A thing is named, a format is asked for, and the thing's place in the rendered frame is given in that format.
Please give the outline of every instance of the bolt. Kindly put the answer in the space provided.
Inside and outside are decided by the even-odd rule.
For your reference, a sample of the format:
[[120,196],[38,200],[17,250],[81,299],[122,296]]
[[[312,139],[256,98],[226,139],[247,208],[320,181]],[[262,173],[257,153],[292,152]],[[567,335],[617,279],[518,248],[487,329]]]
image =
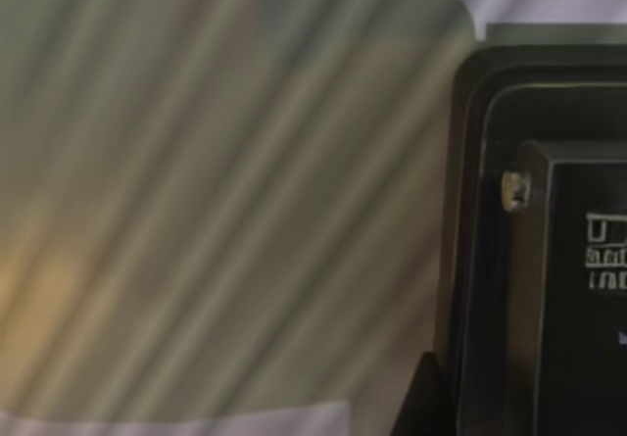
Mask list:
[[519,213],[529,205],[531,175],[519,171],[506,171],[501,178],[501,200],[507,213]]

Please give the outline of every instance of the ribbed beige surface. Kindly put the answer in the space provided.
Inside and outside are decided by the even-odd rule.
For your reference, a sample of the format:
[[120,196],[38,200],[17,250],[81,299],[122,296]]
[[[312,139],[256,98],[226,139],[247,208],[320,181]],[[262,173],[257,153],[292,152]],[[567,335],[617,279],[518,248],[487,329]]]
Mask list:
[[0,410],[346,400],[385,434],[430,346],[474,46],[429,3],[0,0]]

